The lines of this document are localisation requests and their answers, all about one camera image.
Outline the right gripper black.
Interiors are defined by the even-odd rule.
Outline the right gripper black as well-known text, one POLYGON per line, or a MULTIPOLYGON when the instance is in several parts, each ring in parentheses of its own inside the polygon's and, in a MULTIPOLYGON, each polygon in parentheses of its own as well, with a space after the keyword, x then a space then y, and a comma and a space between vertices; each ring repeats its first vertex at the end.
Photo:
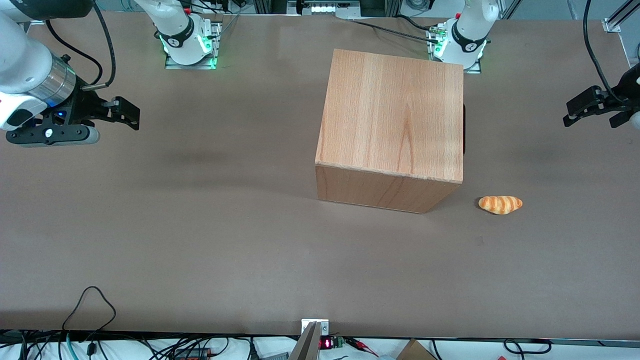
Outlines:
POLYGON ((123 96, 111 100, 101 98, 96 91, 75 89, 61 103, 48 107, 38 116, 38 125, 95 126, 95 121, 121 123, 137 132, 140 129, 140 109, 123 96))

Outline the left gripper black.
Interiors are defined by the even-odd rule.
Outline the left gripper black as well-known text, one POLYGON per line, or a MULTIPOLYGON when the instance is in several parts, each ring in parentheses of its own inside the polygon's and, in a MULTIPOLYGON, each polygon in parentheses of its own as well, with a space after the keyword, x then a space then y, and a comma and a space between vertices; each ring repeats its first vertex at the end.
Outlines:
POLYGON ((605 112, 631 111, 640 109, 640 64, 636 63, 624 73, 618 84, 611 87, 605 85, 606 92, 597 85, 585 89, 571 100, 567 101, 567 115, 563 117, 563 125, 568 128, 577 121, 589 117, 599 116, 605 112))

